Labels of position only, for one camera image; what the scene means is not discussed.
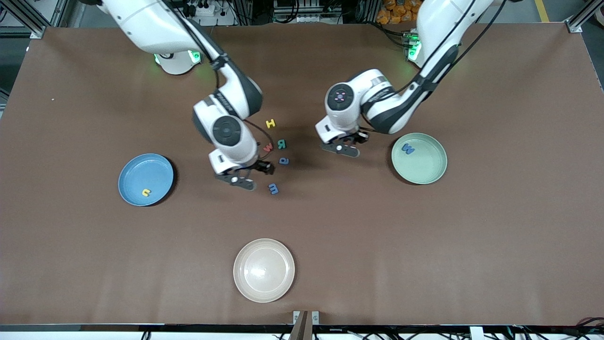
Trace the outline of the orange items pile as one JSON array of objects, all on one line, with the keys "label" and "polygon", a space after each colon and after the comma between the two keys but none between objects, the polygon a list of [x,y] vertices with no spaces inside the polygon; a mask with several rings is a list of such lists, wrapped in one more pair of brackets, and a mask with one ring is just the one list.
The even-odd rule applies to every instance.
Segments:
[{"label": "orange items pile", "polygon": [[417,20],[423,0],[382,0],[375,21],[381,25]]}]

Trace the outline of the brown table mat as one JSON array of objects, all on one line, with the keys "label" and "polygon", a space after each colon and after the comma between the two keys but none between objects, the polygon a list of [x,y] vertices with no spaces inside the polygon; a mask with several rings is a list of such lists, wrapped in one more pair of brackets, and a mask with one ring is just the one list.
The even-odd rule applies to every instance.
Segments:
[{"label": "brown table mat", "polygon": [[[213,38],[264,92],[257,125],[287,148],[248,192],[218,181],[192,108],[214,89],[199,65],[170,76],[119,29],[32,40],[0,119],[0,323],[575,325],[604,316],[604,93],[563,24],[492,26],[401,134],[444,145],[426,186],[390,164],[395,136],[349,158],[315,123],[337,82],[416,73],[369,25],[219,27]],[[158,153],[161,202],[132,206],[118,177]],[[268,185],[276,183],[272,195]],[[236,288],[249,242],[280,241],[295,278],[255,303]]]}]

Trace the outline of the aluminium frame profile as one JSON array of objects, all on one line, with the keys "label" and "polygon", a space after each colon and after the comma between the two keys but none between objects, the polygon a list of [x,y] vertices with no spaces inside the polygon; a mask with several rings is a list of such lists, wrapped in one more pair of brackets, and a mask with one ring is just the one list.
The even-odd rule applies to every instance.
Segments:
[{"label": "aluminium frame profile", "polygon": [[2,8],[15,18],[21,26],[0,26],[0,38],[41,39],[51,23],[26,0],[0,0]]},{"label": "aluminium frame profile", "polygon": [[591,17],[604,28],[604,0],[583,0],[585,5],[572,17],[567,18],[564,23],[568,33],[581,33],[582,25]]}]

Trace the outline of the beige round plate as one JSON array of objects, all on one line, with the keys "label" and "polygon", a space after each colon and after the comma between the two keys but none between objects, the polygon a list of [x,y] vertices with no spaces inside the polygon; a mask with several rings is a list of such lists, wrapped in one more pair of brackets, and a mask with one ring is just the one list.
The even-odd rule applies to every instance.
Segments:
[{"label": "beige round plate", "polygon": [[237,290],[255,303],[283,297],[295,279],[295,261],[280,241],[260,238],[243,246],[235,258],[233,278]]}]

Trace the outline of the light green round plate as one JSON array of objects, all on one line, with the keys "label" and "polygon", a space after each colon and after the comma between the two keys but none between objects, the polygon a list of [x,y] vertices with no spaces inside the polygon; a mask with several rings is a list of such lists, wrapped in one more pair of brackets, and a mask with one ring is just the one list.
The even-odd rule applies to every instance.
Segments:
[{"label": "light green round plate", "polygon": [[[406,155],[401,148],[410,144],[414,153]],[[404,180],[428,185],[438,181],[447,169],[447,154],[440,142],[430,135],[409,133],[398,138],[391,149],[391,163]]]}]

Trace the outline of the brown wedge piece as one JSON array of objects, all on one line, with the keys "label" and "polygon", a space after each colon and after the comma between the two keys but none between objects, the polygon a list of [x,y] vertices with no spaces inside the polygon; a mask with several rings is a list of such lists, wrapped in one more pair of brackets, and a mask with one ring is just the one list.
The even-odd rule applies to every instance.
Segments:
[{"label": "brown wedge piece", "polygon": [[288,340],[311,340],[312,320],[309,311],[298,311]]}]

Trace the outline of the blue round plate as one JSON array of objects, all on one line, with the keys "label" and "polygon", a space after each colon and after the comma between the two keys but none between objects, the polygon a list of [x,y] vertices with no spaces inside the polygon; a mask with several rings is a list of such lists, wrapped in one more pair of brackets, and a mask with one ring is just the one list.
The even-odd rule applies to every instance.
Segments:
[{"label": "blue round plate", "polygon": [[[121,170],[118,192],[132,206],[147,207],[161,202],[175,184],[175,170],[171,162],[158,153],[144,153],[134,157]],[[150,189],[150,196],[142,190]]]}]

